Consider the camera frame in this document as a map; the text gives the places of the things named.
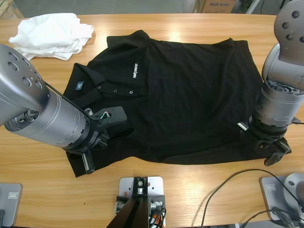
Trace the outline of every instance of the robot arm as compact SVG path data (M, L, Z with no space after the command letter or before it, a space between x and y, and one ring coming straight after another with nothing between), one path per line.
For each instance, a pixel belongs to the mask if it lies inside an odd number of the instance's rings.
M279 12L275 20L275 36L279 43L270 51L262 71L264 86L248 126L238 125L254 141L255 149L276 146L266 159L269 166L290 153L283 139L304 100L304 2L293 0Z
M107 127L125 121L122 107L78 109L50 90L24 56L0 44L0 126L8 131L81 154L89 174L95 170L90 149L105 148Z

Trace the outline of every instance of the black cable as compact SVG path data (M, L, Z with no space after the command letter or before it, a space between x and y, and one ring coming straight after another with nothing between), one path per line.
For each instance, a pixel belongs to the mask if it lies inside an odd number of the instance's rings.
M61 94L58 90L56 90L53 86L51 86L49 83L45 82L46 85L53 90L55 93L57 93L59 96L62 97L62 99L66 100L67 102L69 102L72 106L74 106L75 108L77 108L79 111L81 111L85 116L87 116L89 119L97 121L96 119L92 118L90 115L88 115L85 111L83 111L80 107L78 107L76 104L74 104L73 102L71 102L69 99L67 99L63 94Z
M262 8L264 6L264 2L265 2L265 0L263 0L263 2L262 2L262 6L261 6L261 9L260 9L260 14L262 14Z
M215 191L210 195L210 197L208 198L207 200L207 203L206 203L206 206L205 206L205 209L204 209L204 214L203 214L203 219L202 219L202 222L201 222L201 228L203 228L203 225L204 225L204 221L205 221L205 216L206 216L206 211L207 211L207 206L211 200L211 198L215 195L215 193L218 192L218 190L220 190L229 180L231 180L232 178L234 178L235 176L241 174L241 173L244 173L244 172L249 172L249 171L262 171L262 172L266 172L270 175L272 175L274 178L277 179L277 181L288 191L288 193L298 202L298 204L304 208L303 204L293 195L293 193L274 175L272 174L271 172L269 171L266 171L266 170L262 170L262 169L250 169L250 170L243 170L243 171L240 171L240 172L236 172L235 174L231 175L229 178L227 178L220 186L217 187L217 189L215 189Z
M260 214L263 214L263 213L266 213L266 212L278 212L278 211L284 212L284 213L286 213L286 214L288 214L288 215L292 215L292 216L297 217L298 219L304 221L304 219L300 218L299 216L295 216L295 215L293 215L293 214L291 214L291 213L289 213L289 212L287 212L287 211L285 211L285 210L282 210L282 209L277 208L277 209L269 209L269 210L260 211L259 213L257 213L257 214L255 214L254 216L250 217L250 219L248 219L246 222L244 222L239 228L244 228L244 227L248 224L248 222L249 222L250 220L254 219L256 216L258 216L258 215L260 215Z
M161 214L162 214L163 212L165 212L165 213L164 213L164 216L163 216L163 217L165 217L165 216L166 216L166 212L167 212L166 208L163 208L162 210L160 210L160 212L158 213L157 217L154 219L154 222L153 222L153 223L150 223L149 228L152 228L152 227L155 225L155 223L156 223L158 217L161 216Z
M301 122L292 122L293 124L304 124L304 123L301 123Z

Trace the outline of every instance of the white cloth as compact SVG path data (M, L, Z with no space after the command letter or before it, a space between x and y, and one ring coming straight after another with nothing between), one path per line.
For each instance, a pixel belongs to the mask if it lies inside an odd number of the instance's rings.
M93 26L80 24L74 13L45 14L21 21L9 42L28 60L55 57L69 60L92 37Z

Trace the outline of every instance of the cardboard box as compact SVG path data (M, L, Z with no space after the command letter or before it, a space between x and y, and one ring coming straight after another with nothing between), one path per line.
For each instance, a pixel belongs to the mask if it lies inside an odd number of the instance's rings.
M236 0L196 0L193 13L230 13Z
M13 0L0 0L0 19L24 18Z

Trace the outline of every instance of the wooden table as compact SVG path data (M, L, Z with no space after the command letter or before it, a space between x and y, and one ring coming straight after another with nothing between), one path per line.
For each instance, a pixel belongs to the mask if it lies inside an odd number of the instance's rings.
M86 15L82 23L94 25L95 41L66 62L34 58L44 80L63 92L73 64L87 64L104 50L107 36L128 35L143 29L151 38L191 43L216 43L232 37L248 40L253 59L261 71L276 43L275 17L237 14ZM17 33L20 20L0 21L0 43ZM298 118L304 120L302 108ZM167 206L167 227L190 227L201 223L206 197L231 174L264 168L276 175L304 172L304 126L292 125L286 137L293 153L266 168L263 160L213 165L168 165L128 158L92 175L75 178L64 151L34 142L0 128L0 182L23 184L17 226L33 228L106 227L114 217L118 182L122 177L162 176ZM245 221L265 210L259 179L261 172L235 177L210 202L205 225ZM256 220L267 219L260 215Z

